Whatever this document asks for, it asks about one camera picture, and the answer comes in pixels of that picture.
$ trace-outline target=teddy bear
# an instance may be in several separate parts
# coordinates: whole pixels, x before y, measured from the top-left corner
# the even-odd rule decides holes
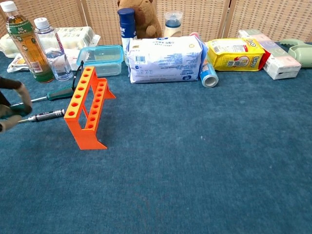
[[[118,0],[119,9],[133,8],[135,11],[136,35],[142,38],[160,38],[161,27],[157,19],[153,0]]]

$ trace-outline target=woven panel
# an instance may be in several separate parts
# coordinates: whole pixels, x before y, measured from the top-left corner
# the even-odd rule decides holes
[[[28,18],[46,17],[53,27],[85,26],[84,16],[80,16],[77,0],[14,0],[18,12]]]
[[[5,21],[4,19],[0,16],[0,37],[2,37],[4,34],[6,34],[6,27],[5,27]]]
[[[91,27],[101,36],[98,44],[121,44],[117,0],[85,0]]]
[[[198,32],[203,41],[208,41],[218,38],[228,5],[227,0],[157,0],[157,16],[164,30],[165,13],[174,10],[182,11],[182,35],[187,36],[191,32]]]
[[[236,0],[225,37],[237,37],[240,29],[258,29],[275,41],[297,38],[307,41],[312,31],[312,0]]]

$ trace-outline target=yellow package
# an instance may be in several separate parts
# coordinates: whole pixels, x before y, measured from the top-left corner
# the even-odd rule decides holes
[[[206,43],[208,55],[219,71],[258,71],[264,49],[255,39],[215,39]]]

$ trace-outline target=clear plastic container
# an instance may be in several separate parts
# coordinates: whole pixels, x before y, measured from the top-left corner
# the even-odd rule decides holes
[[[84,66],[94,66],[98,77],[116,76],[121,73],[123,50],[120,45],[85,47],[80,50],[77,66],[81,61]]]
[[[50,26],[47,18],[34,19],[35,34],[37,35],[41,48],[43,49],[54,77],[59,81],[69,80],[74,76],[65,54],[63,45],[56,30]]]

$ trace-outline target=white bottle cap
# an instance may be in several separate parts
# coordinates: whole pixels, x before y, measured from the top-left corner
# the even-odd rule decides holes
[[[4,1],[0,3],[1,8],[4,12],[16,11],[17,7],[13,1]]]
[[[47,18],[44,18],[44,17],[34,19],[34,23],[38,29],[44,29],[44,28],[50,27],[49,21],[47,20]]]

